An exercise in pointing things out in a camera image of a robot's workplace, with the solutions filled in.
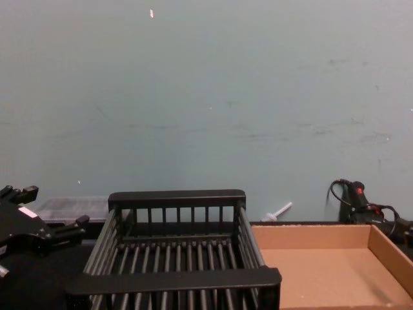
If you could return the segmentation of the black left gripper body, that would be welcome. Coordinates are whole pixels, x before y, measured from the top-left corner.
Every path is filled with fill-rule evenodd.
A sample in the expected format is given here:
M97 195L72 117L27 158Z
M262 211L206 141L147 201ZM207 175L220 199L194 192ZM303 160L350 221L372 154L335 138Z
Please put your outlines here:
M1 200L1 256L15 253L45 254L49 228L26 207Z

